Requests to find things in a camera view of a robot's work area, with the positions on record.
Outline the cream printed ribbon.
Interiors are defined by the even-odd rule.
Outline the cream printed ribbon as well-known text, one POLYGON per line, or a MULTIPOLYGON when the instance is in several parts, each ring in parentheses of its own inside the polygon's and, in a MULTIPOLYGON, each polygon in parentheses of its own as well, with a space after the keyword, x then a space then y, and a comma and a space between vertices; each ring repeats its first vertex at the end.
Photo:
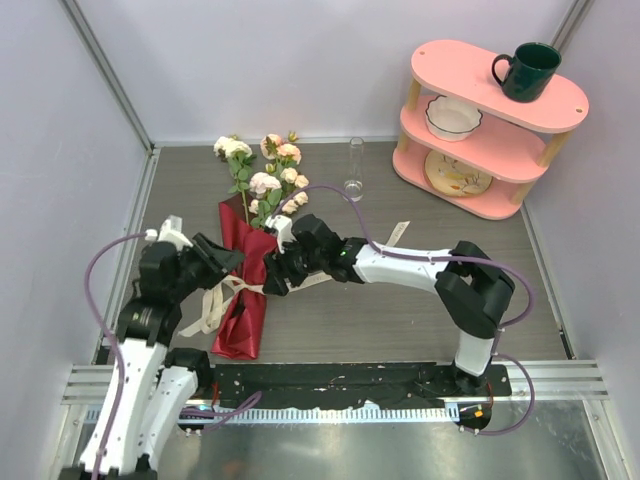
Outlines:
MULTIPOLYGON (((410 221, 398 222, 392 230, 385 246, 396 246, 398 241, 404 235, 406 229, 409 227, 410 223, 410 221)), ((330 275, 326 273, 316 273, 304 280, 298 287, 291 288, 288 283, 286 283, 285 285, 289 287, 290 292, 296 292, 299 290, 310 288, 314 285, 328 282, 331 279, 332 278, 330 277, 330 275)), ((181 329, 178 332, 178 335, 181 337, 192 337, 199 333, 205 335, 211 334, 220 327, 221 322, 227 311, 229 310, 231 302, 236 294, 246 290, 249 292, 258 293, 259 295, 262 295, 264 297, 265 293, 263 292, 263 287, 264 285, 262 284, 248 284, 244 280, 234 275, 226 277, 213 289, 206 290, 204 292, 201 302, 200 318, 194 321, 191 325, 181 329), (225 297, 225 289, 230 290, 231 292, 231 296, 229 296, 228 298, 225 297)))

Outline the dark red wrapping paper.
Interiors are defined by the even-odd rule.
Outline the dark red wrapping paper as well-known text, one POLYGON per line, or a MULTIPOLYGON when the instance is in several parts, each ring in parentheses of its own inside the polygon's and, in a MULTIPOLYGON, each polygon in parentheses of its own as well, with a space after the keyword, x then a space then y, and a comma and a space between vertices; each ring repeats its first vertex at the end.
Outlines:
POLYGON ((260 351, 266 316, 266 296, 256 288, 266 280, 263 258, 272 252, 276 240, 245 219, 244 204, 236 194, 218 204, 223 246, 244 254, 243 263, 234 271, 238 278, 234 293, 225 312, 212 346, 212 352, 232 360, 255 360, 260 351))

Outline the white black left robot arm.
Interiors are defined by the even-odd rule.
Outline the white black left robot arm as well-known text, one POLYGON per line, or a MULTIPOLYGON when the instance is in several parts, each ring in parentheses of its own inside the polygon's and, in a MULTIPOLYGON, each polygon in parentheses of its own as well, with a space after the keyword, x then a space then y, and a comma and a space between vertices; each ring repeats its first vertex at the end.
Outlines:
POLYGON ((201 233, 149 233, 134 295, 108 338, 115 366, 93 435, 62 479, 155 479, 162 450, 185 402, 213 385, 206 352, 171 349, 181 304, 220 284, 244 259, 201 233))

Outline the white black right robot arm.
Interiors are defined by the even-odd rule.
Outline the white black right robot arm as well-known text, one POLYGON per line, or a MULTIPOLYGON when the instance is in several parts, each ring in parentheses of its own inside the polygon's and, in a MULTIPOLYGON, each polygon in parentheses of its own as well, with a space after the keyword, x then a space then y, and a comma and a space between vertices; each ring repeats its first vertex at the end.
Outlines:
POLYGON ((461 241, 438 251, 388 247, 340 238, 312 214, 297 221, 271 217, 265 230, 277 240, 263 258, 265 294, 285 296, 316 273, 341 283, 385 283, 434 294, 460 331, 451 371, 455 392, 472 395, 485 387, 496 333, 515 285, 474 243, 461 241))

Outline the clear glass vase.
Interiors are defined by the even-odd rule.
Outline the clear glass vase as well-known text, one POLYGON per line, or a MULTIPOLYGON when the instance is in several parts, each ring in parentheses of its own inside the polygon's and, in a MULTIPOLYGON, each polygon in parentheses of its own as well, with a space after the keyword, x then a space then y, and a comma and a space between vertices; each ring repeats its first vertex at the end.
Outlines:
POLYGON ((364 140, 353 137, 349 142, 348 171, 344 181, 344 191, 354 202, 363 197, 364 140))

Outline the pale pink rose stem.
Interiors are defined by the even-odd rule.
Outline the pale pink rose stem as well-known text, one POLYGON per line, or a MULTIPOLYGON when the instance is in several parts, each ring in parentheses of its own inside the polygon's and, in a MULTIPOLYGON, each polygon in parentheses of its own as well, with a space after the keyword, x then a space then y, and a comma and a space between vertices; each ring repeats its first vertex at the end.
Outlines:
POLYGON ((292 167, 285 168, 279 177, 267 172, 255 173, 249 182, 249 191, 253 196, 248 207, 253 216, 250 225, 262 228, 273 214, 291 216, 296 213, 309 202, 306 193, 298 193, 308 185, 308 178, 292 167))

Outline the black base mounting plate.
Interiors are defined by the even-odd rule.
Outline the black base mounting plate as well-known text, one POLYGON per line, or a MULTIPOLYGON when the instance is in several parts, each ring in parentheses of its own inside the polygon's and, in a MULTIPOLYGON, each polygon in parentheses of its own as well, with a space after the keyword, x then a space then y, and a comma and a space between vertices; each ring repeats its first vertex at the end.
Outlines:
POLYGON ((436 362, 219 364, 212 368, 221 407, 237 408, 259 392, 261 409, 344 410, 371 402, 382 409, 440 407, 446 398, 512 394, 507 369, 493 364, 468 380, 436 362))

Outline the white rose stem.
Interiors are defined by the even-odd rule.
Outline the white rose stem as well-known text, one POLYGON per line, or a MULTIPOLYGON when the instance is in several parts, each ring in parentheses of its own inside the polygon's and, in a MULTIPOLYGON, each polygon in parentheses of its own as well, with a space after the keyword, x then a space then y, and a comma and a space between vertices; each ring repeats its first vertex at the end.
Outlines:
POLYGON ((228 164, 229 172, 233 179, 230 193, 241 196, 244 220, 249 223, 247 192, 249 191, 252 164, 256 155, 247 143, 236 136, 220 136, 214 144, 214 154, 228 164))

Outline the yellow patterned plate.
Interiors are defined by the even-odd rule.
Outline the yellow patterned plate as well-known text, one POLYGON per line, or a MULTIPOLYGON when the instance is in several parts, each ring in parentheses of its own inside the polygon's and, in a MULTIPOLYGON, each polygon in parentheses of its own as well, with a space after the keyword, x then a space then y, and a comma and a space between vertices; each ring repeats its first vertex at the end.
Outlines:
POLYGON ((450 197, 475 197, 485 193, 493 177, 437 151, 425 158, 426 179, 438 192, 450 197))

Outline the pink three-tier shelf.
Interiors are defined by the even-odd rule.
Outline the pink three-tier shelf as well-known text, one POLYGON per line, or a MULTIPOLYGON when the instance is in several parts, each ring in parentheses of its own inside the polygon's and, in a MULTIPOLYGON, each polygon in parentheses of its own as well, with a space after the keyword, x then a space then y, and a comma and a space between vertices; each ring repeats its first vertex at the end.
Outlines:
POLYGON ((412 82, 400 112, 401 133, 393 152, 395 172, 406 182, 476 216, 514 215, 573 131, 586 119, 589 101, 573 81, 556 74, 531 103, 507 98, 491 74, 498 54, 459 40, 435 40, 411 56, 412 82), (446 96, 483 113, 482 123, 458 142, 436 138, 426 125, 427 103, 446 96), (426 179, 425 158, 437 151, 493 177, 475 197, 450 197, 426 179))

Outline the white scalloped bowl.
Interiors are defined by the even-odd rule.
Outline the white scalloped bowl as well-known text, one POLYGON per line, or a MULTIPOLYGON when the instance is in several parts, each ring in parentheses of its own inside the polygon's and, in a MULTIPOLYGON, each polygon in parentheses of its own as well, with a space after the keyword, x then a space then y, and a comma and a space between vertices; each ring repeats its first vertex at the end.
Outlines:
POLYGON ((479 128, 483 113, 454 98, 437 96, 427 103, 425 119, 428 130, 436 138, 458 142, 479 128))

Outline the dark green mug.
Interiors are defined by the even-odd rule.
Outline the dark green mug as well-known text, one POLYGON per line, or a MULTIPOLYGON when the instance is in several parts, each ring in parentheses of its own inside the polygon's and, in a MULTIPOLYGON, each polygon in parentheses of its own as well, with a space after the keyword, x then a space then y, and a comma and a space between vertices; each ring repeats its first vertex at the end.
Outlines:
POLYGON ((513 55, 496 56, 491 74, 507 98, 531 103, 541 96, 561 62, 561 53, 554 47, 529 42, 518 46, 513 55))

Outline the aluminium frame post left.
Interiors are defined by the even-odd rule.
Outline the aluminium frame post left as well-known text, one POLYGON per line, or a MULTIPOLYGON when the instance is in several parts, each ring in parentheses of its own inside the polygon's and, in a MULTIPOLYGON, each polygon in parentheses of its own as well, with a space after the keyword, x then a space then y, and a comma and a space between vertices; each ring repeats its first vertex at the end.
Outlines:
POLYGON ((94 33, 93 28, 87 20, 79 2, 76 0, 60 0, 59 4, 67 15, 80 41, 87 50, 92 62, 106 83, 114 100, 116 101, 116 104, 121 109, 144 151, 147 154, 152 153, 154 150, 154 142, 151 140, 146 128, 143 126, 138 113, 136 112, 104 49, 102 48, 99 39, 94 33))

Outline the aluminium frame post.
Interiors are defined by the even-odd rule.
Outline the aluminium frame post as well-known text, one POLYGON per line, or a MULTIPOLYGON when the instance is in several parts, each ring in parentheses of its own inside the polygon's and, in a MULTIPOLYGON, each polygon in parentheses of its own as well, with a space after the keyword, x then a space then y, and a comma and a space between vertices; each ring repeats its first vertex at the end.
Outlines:
POLYGON ((587 17, 594 0, 573 0, 557 28, 551 46, 559 52, 564 52, 575 33, 587 17))
POLYGON ((79 2, 76 0, 60 0, 59 4, 67 15, 80 41, 87 50, 92 62, 106 83, 114 100, 116 101, 116 104, 121 109, 144 151, 147 154, 152 153, 154 150, 154 142, 151 140, 146 128, 143 126, 138 113, 136 112, 104 49, 102 48, 99 39, 94 33, 93 28, 87 20, 79 2))

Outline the aluminium front rail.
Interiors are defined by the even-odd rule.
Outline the aluminium front rail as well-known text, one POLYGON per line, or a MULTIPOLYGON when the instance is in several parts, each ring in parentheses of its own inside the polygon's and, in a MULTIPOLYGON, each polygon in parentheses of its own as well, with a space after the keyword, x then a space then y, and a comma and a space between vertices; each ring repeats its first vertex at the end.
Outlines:
POLYGON ((182 399, 183 418, 228 417, 233 423, 339 421, 451 421, 461 430, 488 433, 494 406, 522 402, 603 399, 608 393, 589 361, 495 362, 481 386, 456 385, 453 368, 435 362, 329 364, 209 364, 205 353, 174 350, 148 377, 134 363, 120 377, 110 365, 75 367, 66 404, 98 405, 124 387, 122 409, 140 399, 158 408, 182 399))

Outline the aluminium frame post right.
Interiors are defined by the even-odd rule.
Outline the aluminium frame post right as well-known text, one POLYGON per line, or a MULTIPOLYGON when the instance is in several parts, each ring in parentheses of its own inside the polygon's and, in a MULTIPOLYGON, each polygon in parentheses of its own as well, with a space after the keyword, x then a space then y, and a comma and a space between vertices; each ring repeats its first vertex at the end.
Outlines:
POLYGON ((587 17, 594 0, 573 0, 557 28, 551 46, 559 52, 564 52, 575 33, 587 17))

